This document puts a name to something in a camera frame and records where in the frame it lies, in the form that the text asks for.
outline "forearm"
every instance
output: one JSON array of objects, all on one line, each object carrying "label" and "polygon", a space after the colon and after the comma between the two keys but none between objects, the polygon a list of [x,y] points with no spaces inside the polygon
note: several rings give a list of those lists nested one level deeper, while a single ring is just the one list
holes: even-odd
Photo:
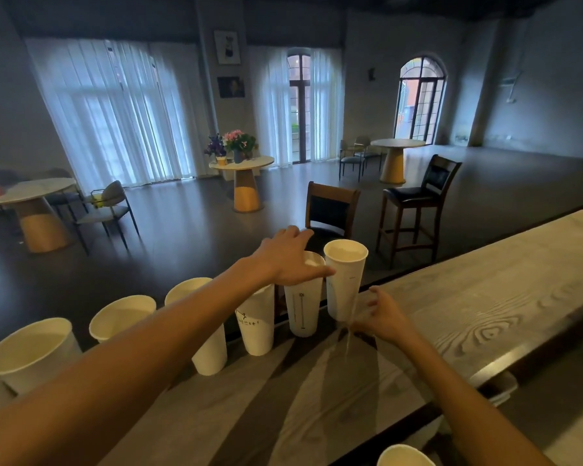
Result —
[{"label": "forearm", "polygon": [[99,462],[202,343],[269,278],[266,268],[243,258],[1,410],[0,465]]},{"label": "forearm", "polygon": [[423,337],[412,336],[400,346],[434,392],[454,433],[456,444],[471,465],[552,465]]}]

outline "arched window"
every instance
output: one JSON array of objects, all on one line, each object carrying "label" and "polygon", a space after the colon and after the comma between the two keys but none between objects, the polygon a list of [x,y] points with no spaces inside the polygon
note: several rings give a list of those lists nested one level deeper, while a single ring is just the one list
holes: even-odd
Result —
[{"label": "arched window", "polygon": [[294,163],[311,156],[311,57],[287,57],[290,74],[291,150]]},{"label": "arched window", "polygon": [[400,70],[394,137],[434,142],[445,84],[440,65],[430,57],[417,57]]}]

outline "wooden table base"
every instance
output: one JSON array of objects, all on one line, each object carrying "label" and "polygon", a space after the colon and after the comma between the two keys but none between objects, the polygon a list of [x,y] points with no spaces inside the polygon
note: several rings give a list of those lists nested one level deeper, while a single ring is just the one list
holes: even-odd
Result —
[{"label": "wooden table base", "polygon": [[46,198],[39,197],[11,206],[17,213],[24,241],[32,253],[62,249],[72,242],[67,229]]},{"label": "wooden table base", "polygon": [[387,153],[387,159],[382,167],[380,181],[391,184],[404,184],[404,149],[391,147]]},{"label": "wooden table base", "polygon": [[264,205],[259,199],[253,171],[236,170],[233,210],[236,212],[255,212],[263,208]]}]

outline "table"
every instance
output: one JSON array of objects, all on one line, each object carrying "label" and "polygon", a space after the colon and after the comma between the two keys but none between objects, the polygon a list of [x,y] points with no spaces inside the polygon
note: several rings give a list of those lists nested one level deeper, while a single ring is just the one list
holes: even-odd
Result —
[{"label": "table", "polygon": [[371,145],[388,149],[380,181],[383,183],[404,184],[406,183],[406,179],[404,179],[404,149],[423,147],[427,144],[425,140],[378,139],[372,140]]},{"label": "table", "polygon": [[236,212],[255,212],[263,209],[264,205],[259,198],[253,169],[268,166],[272,163],[274,163],[274,157],[263,155],[244,160],[242,163],[218,165],[216,162],[212,162],[210,163],[210,168],[235,172],[233,210]]},{"label": "table", "polygon": [[64,224],[44,196],[76,184],[72,178],[47,178],[22,181],[6,189],[0,205],[9,205],[17,214],[28,250],[45,253],[61,249],[72,240]]},{"label": "table", "polygon": [[[382,288],[480,386],[583,317],[583,210]],[[346,354],[321,313],[311,337],[282,324],[270,353],[238,340],[220,373],[184,374],[100,465],[324,466],[431,402],[402,352],[352,337]]]}]

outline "white curtain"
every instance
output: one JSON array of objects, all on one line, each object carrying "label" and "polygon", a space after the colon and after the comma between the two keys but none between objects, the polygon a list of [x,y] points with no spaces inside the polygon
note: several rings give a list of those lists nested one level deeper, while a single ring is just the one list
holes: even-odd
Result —
[{"label": "white curtain", "polygon": [[341,50],[311,49],[311,160],[337,156],[343,134]]},{"label": "white curtain", "polygon": [[209,172],[195,46],[92,39],[28,39],[26,45],[86,193],[116,179],[137,186]]},{"label": "white curtain", "polygon": [[287,49],[249,46],[253,107],[261,155],[274,157],[274,164],[292,163],[290,80]]}]

